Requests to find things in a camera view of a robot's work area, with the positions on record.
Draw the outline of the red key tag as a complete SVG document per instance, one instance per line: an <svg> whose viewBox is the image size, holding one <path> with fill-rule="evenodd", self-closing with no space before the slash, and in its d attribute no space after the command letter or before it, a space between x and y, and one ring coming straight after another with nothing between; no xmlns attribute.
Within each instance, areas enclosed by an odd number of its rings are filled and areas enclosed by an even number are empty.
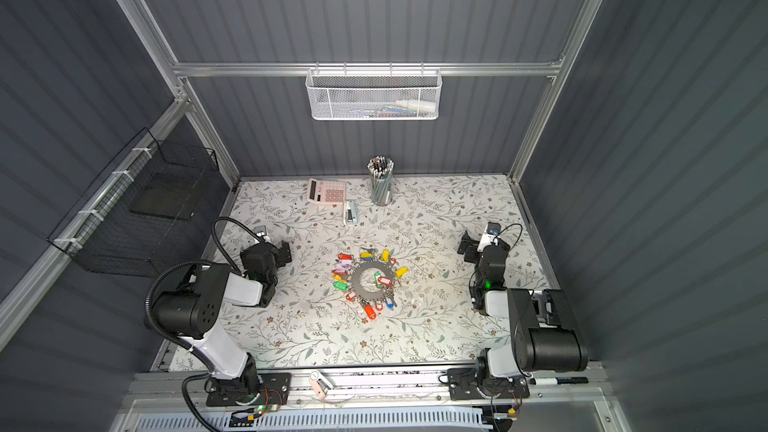
<svg viewBox="0 0 768 432"><path fill-rule="evenodd" d="M375 320L376 319L376 317L377 317L376 311L375 311L375 309L370 304L364 305L363 309L364 309L367 317L370 320Z"/></svg>

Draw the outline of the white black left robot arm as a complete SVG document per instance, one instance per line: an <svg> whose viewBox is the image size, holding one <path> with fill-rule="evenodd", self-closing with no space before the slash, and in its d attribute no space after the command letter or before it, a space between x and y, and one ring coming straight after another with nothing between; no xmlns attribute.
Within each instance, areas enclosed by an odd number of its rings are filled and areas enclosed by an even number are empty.
<svg viewBox="0 0 768 432"><path fill-rule="evenodd" d="M257 242L240 252L245 273L228 263L188 261L161 273L144 302L147 325L204 364L203 377L219 392L256 395L262 389L255 359L218 322L222 304L265 308L275 296L277 272L292 262L290 244Z"/></svg>

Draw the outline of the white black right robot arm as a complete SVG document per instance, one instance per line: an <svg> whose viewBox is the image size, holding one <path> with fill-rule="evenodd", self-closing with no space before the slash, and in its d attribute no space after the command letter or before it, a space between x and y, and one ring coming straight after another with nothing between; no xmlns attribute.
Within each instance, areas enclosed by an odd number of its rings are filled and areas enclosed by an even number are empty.
<svg viewBox="0 0 768 432"><path fill-rule="evenodd" d="M449 371L449 384L461 400L526 396L529 374L537 371L582 372L589 353L565 293L559 289L510 288L506 261L512 246L500 238L498 223L489 223L480 239L464 233L457 253L474 266L468 282L472 309L505 319L509 342L483 349L467 371Z"/></svg>

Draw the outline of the round metal key organizer plate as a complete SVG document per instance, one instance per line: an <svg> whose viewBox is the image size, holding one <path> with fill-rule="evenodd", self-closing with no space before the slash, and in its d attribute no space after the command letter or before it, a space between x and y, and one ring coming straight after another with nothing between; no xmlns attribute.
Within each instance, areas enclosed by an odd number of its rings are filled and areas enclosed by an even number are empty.
<svg viewBox="0 0 768 432"><path fill-rule="evenodd" d="M365 319L370 320L363 306L370 304L377 316L385 310L394 310L397 307L395 298L396 283L405 276L397 277L395 271L406 265L401 264L392 254L390 249L377 251L373 248L363 249L358 255L341 252L336 256L337 262L351 263L349 271L331 271L334 289L344 294L346 301L357 304L364 312ZM334 287L335 281L344 281L349 284L346 291Z"/></svg>

